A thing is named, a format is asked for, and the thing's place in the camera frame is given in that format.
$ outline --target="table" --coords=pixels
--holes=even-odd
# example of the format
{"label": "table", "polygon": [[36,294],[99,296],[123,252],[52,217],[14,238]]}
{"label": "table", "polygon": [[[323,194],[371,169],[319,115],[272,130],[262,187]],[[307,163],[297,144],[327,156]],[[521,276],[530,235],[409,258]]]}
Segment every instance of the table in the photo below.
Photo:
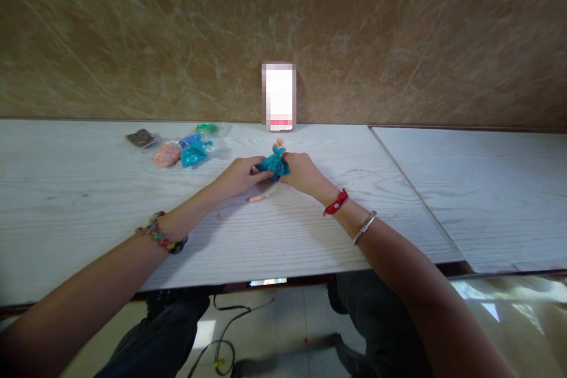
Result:
{"label": "table", "polygon": [[[0,306],[39,300],[234,158],[269,155],[279,136],[234,123],[196,169],[160,169],[125,139],[141,128],[174,138],[195,123],[0,120]],[[290,152],[308,152],[323,174],[432,261],[463,259],[367,126],[298,125],[282,136]],[[247,203],[259,190],[215,208],[142,290],[369,268],[311,197],[277,183],[269,198]]]}
{"label": "table", "polygon": [[475,272],[567,269],[567,136],[373,132]]}

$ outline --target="wood grain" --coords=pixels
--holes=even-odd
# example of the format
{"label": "wood grain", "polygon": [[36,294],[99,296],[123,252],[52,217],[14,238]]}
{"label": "wood grain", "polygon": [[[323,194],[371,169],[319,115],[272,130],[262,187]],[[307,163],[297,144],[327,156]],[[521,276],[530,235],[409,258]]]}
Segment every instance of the wood grain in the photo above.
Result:
{"label": "wood grain", "polygon": [[567,136],[373,132],[476,272],[567,268]]}
{"label": "wood grain", "polygon": [[[165,170],[126,141],[140,128],[173,138],[194,124],[0,120],[1,305],[40,299],[153,212],[212,182],[234,158],[269,155],[276,138],[261,125],[234,124],[200,167]],[[308,152],[327,177],[434,262],[462,259],[366,126],[300,125],[284,137],[289,151]],[[309,196],[278,184],[266,200],[246,202],[260,191],[218,206],[144,289],[368,268]]]}

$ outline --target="black cable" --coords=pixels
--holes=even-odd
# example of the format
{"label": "black cable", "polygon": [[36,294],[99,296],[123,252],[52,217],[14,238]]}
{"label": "black cable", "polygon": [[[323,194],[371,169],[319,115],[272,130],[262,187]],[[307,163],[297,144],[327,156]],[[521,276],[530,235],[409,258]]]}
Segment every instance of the black cable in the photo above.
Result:
{"label": "black cable", "polygon": [[218,340],[214,340],[213,342],[211,342],[209,345],[207,345],[207,347],[205,347],[204,349],[201,350],[201,353],[199,353],[199,357],[197,357],[197,360],[195,361],[195,363],[193,364],[193,367],[191,368],[191,370],[189,371],[189,375],[187,375],[187,378],[191,378],[193,377],[193,374],[195,373],[195,369],[197,369],[197,365],[199,364],[199,361],[201,360],[203,354],[205,354],[205,351],[207,351],[207,349],[212,346],[213,344],[217,344],[217,349],[214,352],[214,362],[215,364],[218,364],[219,362],[219,355],[220,355],[220,345],[222,343],[227,344],[230,347],[230,351],[232,351],[232,360],[230,362],[230,367],[226,370],[226,372],[222,372],[219,369],[220,365],[217,365],[214,367],[214,370],[216,371],[217,375],[219,376],[226,376],[230,373],[230,371],[232,371],[232,368],[234,367],[234,361],[236,359],[236,352],[234,350],[234,345],[229,341],[229,340],[225,340],[224,339],[224,335],[226,333],[226,331],[229,329],[229,326],[232,322],[234,322],[235,320],[241,318],[242,316],[247,315],[248,313],[252,313],[253,311],[259,310],[261,308],[264,308],[268,305],[270,305],[271,303],[273,303],[275,300],[275,298],[272,298],[270,301],[268,301],[267,303],[264,303],[258,307],[248,307],[248,306],[244,306],[244,305],[234,305],[234,306],[228,306],[228,307],[218,307],[217,306],[217,295],[215,294],[215,296],[213,297],[213,306],[215,307],[216,310],[219,311],[226,311],[226,310],[237,310],[237,309],[245,309],[246,311],[240,314],[237,314],[236,316],[234,316],[230,322],[224,327],[223,332],[220,334],[220,338]]}

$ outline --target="floor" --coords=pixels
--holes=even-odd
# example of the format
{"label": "floor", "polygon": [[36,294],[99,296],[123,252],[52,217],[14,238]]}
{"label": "floor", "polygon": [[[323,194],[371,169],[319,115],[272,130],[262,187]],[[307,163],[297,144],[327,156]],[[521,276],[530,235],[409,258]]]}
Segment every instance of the floor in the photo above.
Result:
{"label": "floor", "polygon": [[[456,281],[453,285],[520,377],[567,377],[567,286],[540,277],[511,277]],[[235,321],[225,338],[239,359],[270,359],[265,377],[348,377],[335,352],[321,348],[321,337],[338,332],[363,353],[365,343],[345,315],[329,306],[324,286],[266,289],[222,295],[219,305],[262,305]],[[120,338],[145,315],[141,302],[128,304],[75,358],[64,378],[94,375],[108,360]],[[198,326],[188,361],[177,374],[185,378],[199,352],[216,339],[234,311],[212,306]],[[229,354],[221,350],[221,357]],[[195,377],[215,377],[213,352],[201,359]]]}

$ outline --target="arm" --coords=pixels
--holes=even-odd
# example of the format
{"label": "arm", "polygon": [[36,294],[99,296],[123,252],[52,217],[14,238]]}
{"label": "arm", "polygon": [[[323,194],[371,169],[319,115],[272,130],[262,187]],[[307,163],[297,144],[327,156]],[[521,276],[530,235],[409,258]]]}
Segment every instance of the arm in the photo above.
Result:
{"label": "arm", "polygon": [[[290,174],[282,181],[325,207],[340,191],[307,154],[284,154]],[[333,215],[354,238],[370,212],[347,200]],[[515,377],[513,370],[435,265],[410,241],[374,220],[358,247],[378,276],[408,308],[436,377]]]}
{"label": "arm", "polygon": [[[272,176],[252,175],[264,157],[239,158],[213,183],[159,220],[179,241],[216,205]],[[0,356],[14,376],[56,377],[135,294],[168,252],[150,236],[134,235],[73,275],[0,334]]]}

